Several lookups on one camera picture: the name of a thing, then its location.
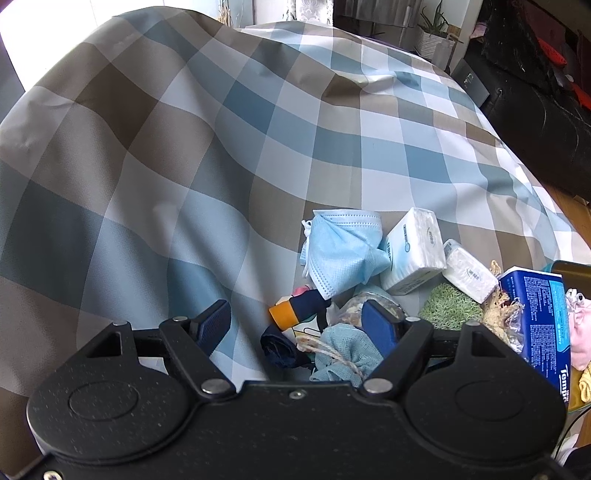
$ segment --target blue surgical mask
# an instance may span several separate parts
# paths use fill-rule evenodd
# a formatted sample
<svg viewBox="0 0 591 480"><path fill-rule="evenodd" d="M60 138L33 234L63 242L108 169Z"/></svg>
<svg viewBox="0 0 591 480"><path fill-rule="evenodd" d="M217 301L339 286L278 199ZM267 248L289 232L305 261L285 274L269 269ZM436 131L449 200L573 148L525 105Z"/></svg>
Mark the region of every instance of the blue surgical mask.
<svg viewBox="0 0 591 480"><path fill-rule="evenodd" d="M306 243L300 264L327 300L390 266L382 241L379 213L365 210L314 210L314 218L302 222Z"/></svg>

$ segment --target plaid blanket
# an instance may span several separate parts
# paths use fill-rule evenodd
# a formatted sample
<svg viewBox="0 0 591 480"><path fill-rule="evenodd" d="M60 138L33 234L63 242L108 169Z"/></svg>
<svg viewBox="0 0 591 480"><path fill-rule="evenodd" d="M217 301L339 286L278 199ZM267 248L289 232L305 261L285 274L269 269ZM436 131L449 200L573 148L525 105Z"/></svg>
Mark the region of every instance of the plaid blanket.
<svg viewBox="0 0 591 480"><path fill-rule="evenodd" d="M377 210L388 232L418 206L485 264L591 262L452 79L326 25L113 18L0 125L0 179L5 456L26 397L113 320L154 327L227 299L212 359L237 384L264 378L267 308L304 283L313 209ZM432 286L402 305L416 314Z"/></svg>

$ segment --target clutter pile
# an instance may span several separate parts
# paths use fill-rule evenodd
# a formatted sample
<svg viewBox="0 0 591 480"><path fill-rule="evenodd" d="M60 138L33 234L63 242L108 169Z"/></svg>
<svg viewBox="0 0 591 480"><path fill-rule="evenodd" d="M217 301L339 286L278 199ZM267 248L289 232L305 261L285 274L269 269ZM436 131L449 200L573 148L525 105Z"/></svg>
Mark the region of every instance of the clutter pile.
<svg viewBox="0 0 591 480"><path fill-rule="evenodd" d="M395 296L439 275L420 318L446 330L460 330L469 320L483 323L546 376L565 403L564 369L572 353L591 400L591 301L576 291L565 295L561 275L520 267L503 273L494 260L487 268L455 239L443 242L435 213L420 208L385 236L380 214L364 210L315 210L302 224L300 264L309 284L269 309L261 346L272 364L309 368L312 381L360 386L395 348L374 328L366 302L405 319ZM374 284L378 279L381 287ZM353 288L339 308L333 299Z"/></svg>

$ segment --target blue box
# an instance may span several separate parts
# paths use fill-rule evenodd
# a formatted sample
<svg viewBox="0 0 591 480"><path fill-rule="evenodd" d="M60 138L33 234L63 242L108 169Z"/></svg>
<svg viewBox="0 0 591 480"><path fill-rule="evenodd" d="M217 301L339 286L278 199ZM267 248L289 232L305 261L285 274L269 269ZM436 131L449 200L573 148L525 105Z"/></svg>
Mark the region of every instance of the blue box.
<svg viewBox="0 0 591 480"><path fill-rule="evenodd" d="M570 334L562 275L512 267L499 281L511 300L525 306L521 356L560 391L568 405Z"/></svg>

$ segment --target tissue pack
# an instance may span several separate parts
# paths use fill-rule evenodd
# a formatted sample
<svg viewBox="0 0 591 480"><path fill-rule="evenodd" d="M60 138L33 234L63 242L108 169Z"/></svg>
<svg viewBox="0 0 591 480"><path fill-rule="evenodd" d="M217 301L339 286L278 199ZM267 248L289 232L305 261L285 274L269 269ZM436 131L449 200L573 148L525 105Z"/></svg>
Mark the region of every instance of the tissue pack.
<svg viewBox="0 0 591 480"><path fill-rule="evenodd" d="M447 268L443 276L458 290L482 304L499 284L496 277L455 240L443 244Z"/></svg>
<svg viewBox="0 0 591 480"><path fill-rule="evenodd" d="M521 356L552 383L568 405L570 336L562 275L512 267L500 278L511 300L524 305L519 319Z"/></svg>
<svg viewBox="0 0 591 480"><path fill-rule="evenodd" d="M445 269L443 241L435 213L411 208L384 239L390 266L381 274L382 288L405 295Z"/></svg>

